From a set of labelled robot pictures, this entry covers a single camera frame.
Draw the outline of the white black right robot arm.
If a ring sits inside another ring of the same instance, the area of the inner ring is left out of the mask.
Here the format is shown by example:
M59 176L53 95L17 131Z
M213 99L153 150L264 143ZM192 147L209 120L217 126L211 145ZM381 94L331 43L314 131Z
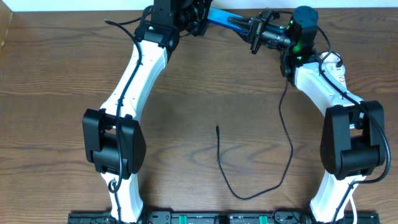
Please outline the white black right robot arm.
M228 16L226 23L255 54L260 46L280 52L280 70L287 84L313 102L324 117L320 157L325 168L309 210L294 216L295 223L378 223L376 213L345 212L354 205L359 185L379 182L375 168L391 166L384 132L384 110L347 89L343 59L332 49L317 52L315 37L322 33L318 12L300 6L290 12L286 26L275 23L280 11L266 9L255 17Z

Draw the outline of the blue Galaxy smartphone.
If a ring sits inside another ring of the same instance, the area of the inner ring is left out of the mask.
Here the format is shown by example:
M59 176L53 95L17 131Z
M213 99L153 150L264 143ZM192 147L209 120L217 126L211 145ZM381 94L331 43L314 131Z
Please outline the blue Galaxy smartphone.
M218 9L215 7L210 7L209 13L208 13L208 22L219 25L221 27L231 29L239 34L247 34L247 31L243 30L242 28L232 24L229 21L229 18L242 18L242 16L239 16L237 14L233 14L228 11L224 11L222 9Z

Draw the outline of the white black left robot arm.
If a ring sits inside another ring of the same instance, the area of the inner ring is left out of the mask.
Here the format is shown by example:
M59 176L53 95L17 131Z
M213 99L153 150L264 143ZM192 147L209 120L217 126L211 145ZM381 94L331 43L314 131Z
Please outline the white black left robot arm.
M134 20L134 32L125 22L105 20L132 40L132 54L112 94L99 109L85 111L82 126L86 159L107 185L116 223L143 221L137 181L146 155L142 111L179 40L206 32L210 6L211 0L154 1Z

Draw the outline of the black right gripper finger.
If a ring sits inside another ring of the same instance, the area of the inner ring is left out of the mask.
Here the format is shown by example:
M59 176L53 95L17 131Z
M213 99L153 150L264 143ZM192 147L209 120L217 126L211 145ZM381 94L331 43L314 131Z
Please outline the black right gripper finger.
M251 17L228 17L228 22L238 31L250 31L253 25Z
M242 32L239 34L239 36L243 39L243 41L252 44L256 39L256 32L254 30L245 33Z

